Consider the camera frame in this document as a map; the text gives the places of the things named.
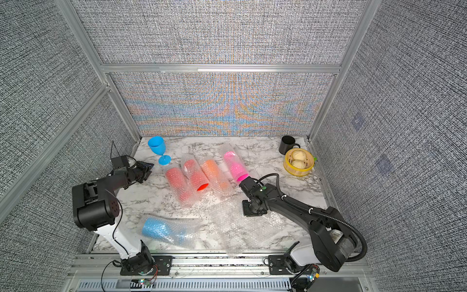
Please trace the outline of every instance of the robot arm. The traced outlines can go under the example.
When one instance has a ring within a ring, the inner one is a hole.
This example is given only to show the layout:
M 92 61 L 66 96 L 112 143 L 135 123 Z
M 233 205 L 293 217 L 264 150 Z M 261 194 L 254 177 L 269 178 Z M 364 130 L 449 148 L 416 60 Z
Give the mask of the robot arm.
M 300 242 L 285 255 L 285 264 L 292 272 L 300 271 L 306 264 L 316 263 L 316 259 L 326 268 L 337 272 L 344 262 L 365 256 L 367 247 L 363 236 L 344 221 L 338 210 L 333 207 L 326 210 L 312 207 L 288 197 L 279 188 L 279 175 L 271 175 L 277 176 L 276 186 L 261 186 L 251 177 L 240 183 L 240 188 L 249 199 L 242 202 L 243 214 L 262 216 L 271 210 L 308 231 L 311 242 Z M 360 238 L 363 248 L 358 256 L 349 257 L 358 243 L 354 233 Z M 310 262 L 304 261 L 305 258 L 310 259 Z
M 108 176 L 73 187 L 75 224 L 103 236 L 120 254 L 124 269 L 143 275 L 152 270 L 153 258 L 143 241 L 120 224 L 121 204 L 115 192 L 148 179 L 154 165 L 129 156 L 112 158 L 112 163 Z

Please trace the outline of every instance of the black mug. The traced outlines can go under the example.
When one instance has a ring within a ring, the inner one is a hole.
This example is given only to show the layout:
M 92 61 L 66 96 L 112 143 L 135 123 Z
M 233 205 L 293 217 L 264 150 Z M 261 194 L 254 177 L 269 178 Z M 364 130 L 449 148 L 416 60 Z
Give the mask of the black mug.
M 295 138 L 294 137 L 284 136 L 281 139 L 281 145 L 279 145 L 279 152 L 282 155 L 285 155 L 285 153 L 287 153 L 287 151 L 292 149 L 294 146 L 298 146 L 299 148 L 301 148 L 299 144 L 295 143 Z

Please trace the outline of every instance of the black cable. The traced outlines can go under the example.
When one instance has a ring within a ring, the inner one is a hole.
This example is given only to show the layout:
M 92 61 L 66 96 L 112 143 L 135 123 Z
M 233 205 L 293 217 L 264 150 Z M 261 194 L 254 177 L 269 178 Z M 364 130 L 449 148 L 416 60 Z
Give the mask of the black cable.
M 303 273 L 305 273 L 305 271 L 307 269 L 309 269 L 311 267 L 311 264 L 308 264 L 306 265 L 303 270 L 301 270 L 297 275 L 295 275 L 295 277 L 292 279 L 292 281 L 290 282 L 290 287 L 293 287 L 293 284 L 295 283 L 295 281 L 301 276 L 303 275 Z
M 117 199 L 117 202 L 120 204 L 121 216 L 120 216 L 120 219 L 118 220 L 117 226 L 115 226 L 115 229 L 114 229 L 113 232 L 112 232 L 112 238 L 113 238 L 113 240 L 114 240 L 118 245 L 120 245 L 120 246 L 125 250 L 125 252 L 127 253 L 127 255 L 130 255 L 130 254 L 128 253 L 127 249 L 126 249 L 123 245 L 121 245 L 120 242 L 118 242 L 118 241 L 115 239 L 115 231 L 117 230 L 117 227 L 118 227 L 118 225 L 120 224 L 121 219 L 123 218 L 123 207 L 121 206 L 121 203 L 120 203 L 120 200 L 119 200 L 119 199 Z
M 112 144 L 110 145 L 110 159 L 112 159 L 112 148 L 115 147 L 115 150 L 117 151 L 118 156 L 120 156 L 120 153 L 118 152 L 117 146 L 112 140 Z
M 260 185 L 264 186 L 264 184 L 263 184 L 261 181 L 259 181 L 258 179 L 255 179 L 255 178 L 252 178 L 252 179 L 253 179 L 255 182 L 259 183 Z
M 281 187 L 280 187 L 280 185 L 279 185 L 279 174 L 278 174 L 278 173 L 270 173 L 270 174 L 267 174 L 267 175 L 265 175 L 264 177 L 260 178 L 260 179 L 258 180 L 258 182 L 262 181 L 262 180 L 265 179 L 265 178 L 272 177 L 272 176 L 275 176 L 275 177 L 276 177 L 276 188 L 277 188 L 277 190 L 279 191 L 279 193 L 282 193 Z
M 358 260 L 361 260 L 364 258 L 364 256 L 367 254 L 367 251 L 368 251 L 368 245 L 367 245 L 367 241 L 365 240 L 365 238 L 363 237 L 363 235 L 355 228 L 353 227 L 352 225 L 350 225 L 349 223 L 343 221 L 343 220 L 340 220 L 340 219 L 337 219 L 337 218 L 334 218 L 332 216 L 329 216 L 327 214 L 324 214 L 324 213 L 321 213 L 321 212 L 316 212 L 316 211 L 313 211 L 311 206 L 308 206 L 309 208 L 306 208 L 306 207 L 302 207 L 302 206 L 299 206 L 293 202 L 290 202 L 287 197 L 283 198 L 282 199 L 284 202 L 286 202 L 287 204 L 291 205 L 291 206 L 294 206 L 295 208 L 297 209 L 300 209 L 300 210 L 303 210 L 303 211 L 306 211 L 308 213 L 312 213 L 312 214 L 315 214 L 315 215 L 318 215 L 318 216 L 322 216 L 322 217 L 325 217 L 325 218 L 328 218 L 328 219 L 331 219 L 333 220 L 334 222 L 337 222 L 337 223 L 340 223 L 344 226 L 346 226 L 347 228 L 349 228 L 350 230 L 352 230 L 353 233 L 355 233 L 355 235 L 357 235 L 358 239 L 360 240 L 361 242 L 361 252 L 359 254 L 357 254 L 356 256 L 352 256 L 352 257 L 349 257 L 346 262 L 355 262 L 355 261 L 358 261 Z
M 116 266 L 116 267 L 118 267 L 118 268 L 121 268 L 121 267 L 122 267 L 122 264 L 121 264 L 119 261 L 113 260 L 113 261 L 111 261 L 110 263 L 108 263 L 108 264 L 106 265 L 106 267 L 102 270 L 102 274 L 100 275 L 100 287 L 102 288 L 102 291 L 104 291 L 104 292 L 106 292 L 106 291 L 104 290 L 104 285 L 103 285 L 103 283 L 102 283 L 102 278 L 103 278 L 103 276 L 104 276 L 104 272 L 106 271 L 107 267 L 108 267 L 110 264 L 113 264 L 114 266 Z
M 260 178 L 258 181 L 262 181 L 263 179 L 265 178 L 268 178 L 268 177 L 271 177 L 271 176 L 276 176 L 276 188 L 277 190 L 279 191 L 280 194 L 283 194 L 282 191 L 281 191 L 281 188 L 279 186 L 279 174 L 278 173 L 270 173 L 270 174 L 267 174 L 265 176 L 263 176 L 262 178 Z M 294 206 L 295 208 L 297 209 L 300 209 L 300 210 L 303 210 L 303 211 L 306 211 L 306 212 L 309 212 L 309 213 L 313 213 L 315 215 L 318 215 L 318 216 L 323 216 L 323 217 L 326 217 L 328 219 L 331 219 L 333 220 L 334 222 L 337 222 L 337 223 L 340 223 L 344 226 L 346 226 L 347 228 L 349 228 L 350 230 L 352 230 L 353 233 L 355 233 L 355 235 L 357 235 L 358 239 L 360 240 L 361 242 L 361 251 L 359 254 L 357 254 L 356 256 L 352 256 L 352 257 L 349 257 L 346 261 L 347 262 L 355 262 L 355 261 L 358 261 L 358 260 L 361 260 L 365 257 L 365 255 L 367 254 L 367 251 L 368 251 L 368 245 L 367 245 L 367 241 L 365 240 L 365 238 L 363 237 L 363 235 L 355 228 L 353 227 L 352 225 L 350 225 L 349 223 L 343 221 L 343 220 L 340 220 L 340 219 L 337 219 L 337 218 L 334 218 L 332 216 L 329 216 L 327 214 L 324 214 L 324 213 L 320 213 L 320 212 L 316 212 L 316 211 L 313 211 L 312 210 L 312 206 L 309 206 L 305 203 L 303 203 L 303 205 L 307 206 L 307 207 L 303 207 L 303 206 L 299 206 L 293 202 L 290 202 L 287 200 L 287 197 L 283 197 L 282 200 L 284 202 L 286 202 L 287 204 L 291 205 L 291 206 Z

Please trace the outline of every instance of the gray fabric wall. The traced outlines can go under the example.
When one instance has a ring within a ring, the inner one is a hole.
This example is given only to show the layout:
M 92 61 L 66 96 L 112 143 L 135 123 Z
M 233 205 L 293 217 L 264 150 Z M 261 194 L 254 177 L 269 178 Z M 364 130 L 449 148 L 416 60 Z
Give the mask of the gray fabric wall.
M 71 0 L 104 63 L 340 64 L 366 0 Z
M 304 136 L 333 78 L 318 73 L 111 77 L 143 136 Z
M 0 3 L 0 198 L 100 86 L 54 1 Z
M 384 0 L 314 141 L 380 291 L 467 291 L 466 27 Z
M 0 23 L 1 197 L 100 81 L 54 1 L 2 2 Z M 105 96 L 0 224 L 0 291 L 60 290 L 92 237 L 74 224 L 71 188 L 111 170 L 112 140 L 131 153 Z
M 104 96 L 0 225 L 0 291 L 31 291 L 29 279 L 35 291 L 60 290 L 92 238 L 74 223 L 71 188 L 110 172 L 112 140 L 131 154 L 134 140 Z

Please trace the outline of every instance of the blue cup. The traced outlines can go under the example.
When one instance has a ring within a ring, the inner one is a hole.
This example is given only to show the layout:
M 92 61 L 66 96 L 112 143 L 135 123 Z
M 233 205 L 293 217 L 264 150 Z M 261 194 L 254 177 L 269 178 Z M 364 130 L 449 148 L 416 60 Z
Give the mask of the blue cup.
M 173 236 L 172 229 L 164 221 L 148 218 L 141 233 L 146 237 L 167 241 Z
M 152 152 L 162 156 L 161 158 L 159 158 L 160 165 L 168 165 L 170 163 L 172 158 L 170 158 L 170 156 L 168 155 L 164 155 L 166 149 L 164 139 L 162 139 L 162 137 L 152 137 L 148 141 L 148 146 L 151 148 Z
M 151 148 L 152 152 L 156 153 L 157 155 L 164 155 L 165 153 L 165 143 L 162 137 L 152 137 L 148 141 L 148 146 Z

